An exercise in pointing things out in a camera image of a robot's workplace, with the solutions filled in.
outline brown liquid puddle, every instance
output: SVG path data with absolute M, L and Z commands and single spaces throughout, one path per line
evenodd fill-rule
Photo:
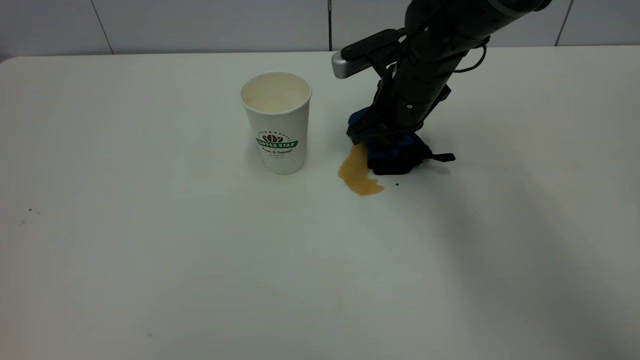
M 367 146 L 361 142 L 352 146 L 349 156 L 338 170 L 338 176 L 352 192 L 360 196 L 382 192 L 385 187 L 378 185 L 377 179 L 369 179 L 369 171 L 371 170 L 367 167 Z

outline paper cup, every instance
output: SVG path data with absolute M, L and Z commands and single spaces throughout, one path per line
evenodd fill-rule
M 240 98 L 267 169 L 298 171 L 307 157 L 311 85 L 290 72 L 268 72 L 249 80 Z

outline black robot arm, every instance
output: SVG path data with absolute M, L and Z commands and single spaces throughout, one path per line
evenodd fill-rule
M 413 0 L 403 29 L 382 31 L 335 54 L 336 77 L 373 66 L 381 78 L 372 106 L 347 131 L 351 141 L 394 143 L 416 132 L 451 92 L 447 80 L 471 49 L 486 52 L 492 33 L 550 1 Z

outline cup rim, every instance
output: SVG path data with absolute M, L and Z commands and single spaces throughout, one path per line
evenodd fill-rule
M 244 87 L 252 82 L 255 78 L 262 76 L 262 75 L 266 75 L 266 74 L 291 74 L 291 75 L 295 75 L 298 76 L 300 79 L 304 80 L 305 83 L 307 83 L 307 86 L 309 86 L 309 95 L 307 96 L 307 98 L 302 102 L 302 104 L 296 106 L 295 108 L 291 109 L 291 110 L 287 110 L 287 111 L 281 111 L 279 113 L 265 113 L 263 111 L 260 110 L 256 110 L 254 108 L 252 108 L 251 106 L 247 105 L 244 102 L 244 99 L 242 98 L 242 90 L 244 90 Z M 304 107 L 304 105 L 309 103 L 309 100 L 311 99 L 311 93 L 313 92 L 313 89 L 311 88 L 311 84 L 307 81 L 307 79 L 303 78 L 302 76 L 296 74 L 295 72 L 291 72 L 291 71 L 267 71 L 267 72 L 263 72 L 262 74 L 258 74 L 254 77 L 252 77 L 251 79 L 247 80 L 247 82 L 244 83 L 244 85 L 242 86 L 242 88 L 240 88 L 240 102 L 242 103 L 242 105 L 244 106 L 245 109 L 249 109 L 254 113 L 260 114 L 260 115 L 264 115 L 264 116 L 281 116 L 281 115 L 287 115 L 290 114 L 294 111 L 299 110 L 300 108 Z

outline green label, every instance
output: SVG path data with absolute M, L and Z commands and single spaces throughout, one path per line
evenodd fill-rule
M 298 146 L 298 141 L 297 140 L 294 141 L 294 142 L 266 142 L 266 141 L 263 141 L 263 140 L 260 140 L 260 139 L 256 138 L 256 141 L 258 141 L 258 143 L 261 146 L 264 146 L 264 147 L 275 147 L 275 148 L 278 148 L 278 149 L 287 149 L 287 148 L 290 148 L 290 147 Z

